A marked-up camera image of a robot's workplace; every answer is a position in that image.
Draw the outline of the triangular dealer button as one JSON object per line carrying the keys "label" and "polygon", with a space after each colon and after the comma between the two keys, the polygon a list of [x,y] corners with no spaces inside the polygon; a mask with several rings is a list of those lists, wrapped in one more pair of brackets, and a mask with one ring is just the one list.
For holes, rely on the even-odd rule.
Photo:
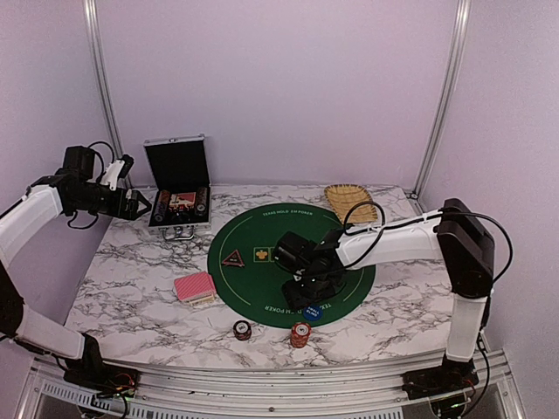
{"label": "triangular dealer button", "polygon": [[224,266],[233,266],[233,267],[245,266],[245,262],[239,250],[234,250],[231,254],[229,254],[227,257],[225,257],[222,260],[221,264]]}

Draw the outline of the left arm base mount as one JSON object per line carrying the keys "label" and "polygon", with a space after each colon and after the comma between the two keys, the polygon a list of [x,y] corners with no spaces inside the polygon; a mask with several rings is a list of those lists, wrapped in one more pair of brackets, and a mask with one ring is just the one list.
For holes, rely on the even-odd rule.
{"label": "left arm base mount", "polygon": [[84,388],[96,390],[102,397],[133,396],[137,389],[140,372],[133,368],[109,365],[102,374],[85,370],[68,369],[64,380]]}

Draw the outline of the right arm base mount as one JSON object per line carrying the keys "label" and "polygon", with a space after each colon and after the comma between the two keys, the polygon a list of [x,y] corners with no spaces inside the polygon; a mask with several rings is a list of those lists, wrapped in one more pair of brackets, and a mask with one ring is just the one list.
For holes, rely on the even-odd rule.
{"label": "right arm base mount", "polygon": [[410,371],[402,375],[402,390],[410,400],[443,395],[477,385],[480,380],[472,370],[460,371],[442,366]]}

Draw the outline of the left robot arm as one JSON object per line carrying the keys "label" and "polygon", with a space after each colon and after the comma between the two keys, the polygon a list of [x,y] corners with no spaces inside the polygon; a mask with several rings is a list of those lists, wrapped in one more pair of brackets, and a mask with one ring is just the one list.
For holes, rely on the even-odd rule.
{"label": "left robot arm", "polygon": [[72,269],[85,259],[75,255],[61,218],[78,214],[134,221],[148,213],[148,200],[137,190],[120,187],[132,168],[129,155],[101,163],[93,146],[65,151],[61,168],[40,177],[1,215],[1,335],[30,350],[53,354],[76,363],[75,372],[91,388],[104,388],[110,369],[103,362],[97,340],[63,324],[70,304],[66,286],[76,285]]}

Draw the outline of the red poker chip stack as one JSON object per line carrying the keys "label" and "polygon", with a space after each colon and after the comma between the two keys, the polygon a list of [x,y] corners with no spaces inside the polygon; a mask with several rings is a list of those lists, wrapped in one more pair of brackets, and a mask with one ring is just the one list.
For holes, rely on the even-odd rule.
{"label": "red poker chip stack", "polygon": [[303,348],[311,334],[311,326],[305,322],[298,322],[293,324],[290,335],[290,343],[292,347]]}

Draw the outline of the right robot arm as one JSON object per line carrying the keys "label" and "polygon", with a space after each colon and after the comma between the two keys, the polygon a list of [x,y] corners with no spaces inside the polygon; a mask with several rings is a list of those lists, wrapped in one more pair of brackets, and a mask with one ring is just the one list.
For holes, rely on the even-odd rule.
{"label": "right robot arm", "polygon": [[286,232],[273,262],[291,274],[282,286],[288,306],[301,309],[333,296],[345,275],[370,266],[440,262],[453,295],[445,354],[432,382],[450,391],[473,371],[473,354],[494,284],[495,242],[482,215],[453,198],[439,210],[389,223],[351,223],[314,242]]}

